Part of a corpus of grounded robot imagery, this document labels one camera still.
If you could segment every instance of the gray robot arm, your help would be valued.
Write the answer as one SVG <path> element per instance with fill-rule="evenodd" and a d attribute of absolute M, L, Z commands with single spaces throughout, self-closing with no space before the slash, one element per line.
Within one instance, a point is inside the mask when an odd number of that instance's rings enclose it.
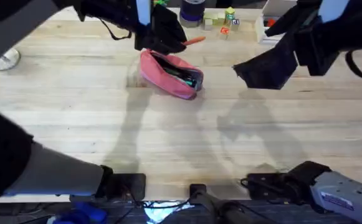
<path fill-rule="evenodd" d="M 324 172 L 315 182 L 310 188 L 318 206 L 362 223 L 362 183 L 335 171 Z"/>
<path fill-rule="evenodd" d="M 51 0 L 31 0 L 17 7 L 2 7 L 0 1 L 0 56 L 61 8 Z"/>
<path fill-rule="evenodd" d="M 288 173 L 249 174 L 241 184 L 252 199 L 309 204 L 318 213 L 336 212 L 362 223 L 362 183 L 316 162 L 306 161 Z"/>

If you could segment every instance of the green object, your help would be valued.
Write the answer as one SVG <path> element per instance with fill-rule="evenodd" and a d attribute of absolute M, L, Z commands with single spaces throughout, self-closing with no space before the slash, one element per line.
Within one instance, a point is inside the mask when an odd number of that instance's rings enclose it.
<path fill-rule="evenodd" d="M 169 0 L 154 0 L 153 3 L 154 4 L 160 4 L 162 6 L 167 6 Z"/>
<path fill-rule="evenodd" d="M 228 14 L 228 15 L 226 15 L 226 19 L 233 20 L 233 19 L 235 19 L 235 16 L 232 14 Z"/>

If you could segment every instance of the black cable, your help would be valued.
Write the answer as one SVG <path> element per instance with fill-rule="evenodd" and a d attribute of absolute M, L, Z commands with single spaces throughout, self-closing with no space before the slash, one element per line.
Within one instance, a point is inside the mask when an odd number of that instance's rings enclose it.
<path fill-rule="evenodd" d="M 20 211 L 20 212 L 17 212 L 17 213 L 0 213 L 0 217 L 13 217 L 13 216 L 19 216 L 19 215 L 33 215 L 33 214 L 36 214 L 36 213 L 39 213 L 43 210 L 45 210 L 46 208 L 54 205 L 56 203 L 48 203 L 44 206 L 41 206 L 41 203 L 38 203 L 37 206 L 35 206 L 33 209 L 30 209 L 30 210 L 26 210 L 26 211 Z"/>
<path fill-rule="evenodd" d="M 100 20 L 100 22 L 102 22 L 103 25 L 105 25 L 105 27 L 107 28 L 107 30 L 110 33 L 110 36 L 112 37 L 113 40 L 122 40 L 122 39 L 125 39 L 125 38 L 131 38 L 131 36 L 132 36 L 131 31 L 129 31 L 128 35 L 125 36 L 125 37 L 116 37 L 114 35 L 114 33 L 110 30 L 110 28 L 107 26 L 107 24 L 101 18 L 98 18 L 98 19 Z"/>
<path fill-rule="evenodd" d="M 271 222 L 271 223 L 273 223 L 273 224 L 279 224 L 278 222 L 273 221 L 272 219 L 268 218 L 267 216 L 265 216 L 265 215 L 263 215 L 263 214 L 255 211 L 254 209 L 248 207 L 247 205 L 243 205 L 243 204 L 240 203 L 240 202 L 237 202 L 237 203 L 238 203 L 241 207 L 243 207 L 243 208 L 247 209 L 248 211 L 250 211 L 251 213 L 253 213 L 254 215 L 257 215 L 257 216 L 263 218 L 264 220 L 267 220 L 267 221 L 269 221 L 269 222 Z"/>
<path fill-rule="evenodd" d="M 123 221 L 124 218 L 126 218 L 134 209 L 135 207 L 132 207 L 131 209 L 129 209 L 129 211 L 127 211 L 122 217 L 120 217 L 117 221 L 114 222 L 114 224 L 119 224 L 121 221 Z"/>
<path fill-rule="evenodd" d="M 348 67 L 351 69 L 351 71 L 358 77 L 362 78 L 362 71 L 360 70 L 360 68 L 358 68 L 358 66 L 354 62 L 353 52 L 354 52 L 353 50 L 347 52 L 347 54 L 345 55 L 345 61 Z"/>
<path fill-rule="evenodd" d="M 43 216 L 43 217 L 39 217 L 39 218 L 35 218 L 35 219 L 32 219 L 32 220 L 28 220 L 28 221 L 25 221 L 25 222 L 22 222 L 22 223 L 19 223 L 19 224 L 26 224 L 26 223 L 32 223 L 32 222 L 36 222 L 38 220 L 43 220 L 45 218 L 50 218 L 52 217 L 52 215 L 46 215 L 46 216 Z"/>

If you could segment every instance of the orange marker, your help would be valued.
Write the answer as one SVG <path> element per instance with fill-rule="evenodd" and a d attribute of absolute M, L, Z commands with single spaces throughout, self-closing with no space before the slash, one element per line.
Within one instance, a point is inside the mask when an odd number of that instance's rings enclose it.
<path fill-rule="evenodd" d="M 196 38 L 193 38 L 193 39 L 190 39 L 188 41 L 183 42 L 183 45 L 188 46 L 188 45 L 191 45 L 191 44 L 198 43 L 200 41 L 204 41 L 205 39 L 206 39 L 206 37 L 204 37 L 204 36 L 196 37 Z"/>

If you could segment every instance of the black mount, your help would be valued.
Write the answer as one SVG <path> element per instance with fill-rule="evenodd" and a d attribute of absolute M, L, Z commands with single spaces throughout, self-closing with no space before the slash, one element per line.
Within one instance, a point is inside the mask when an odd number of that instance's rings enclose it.
<path fill-rule="evenodd" d="M 268 224 L 266 220 L 253 220 L 246 215 L 239 202 L 221 200 L 207 194 L 204 184 L 191 184 L 189 186 L 191 205 L 202 205 L 211 214 L 211 223 L 226 224 Z"/>

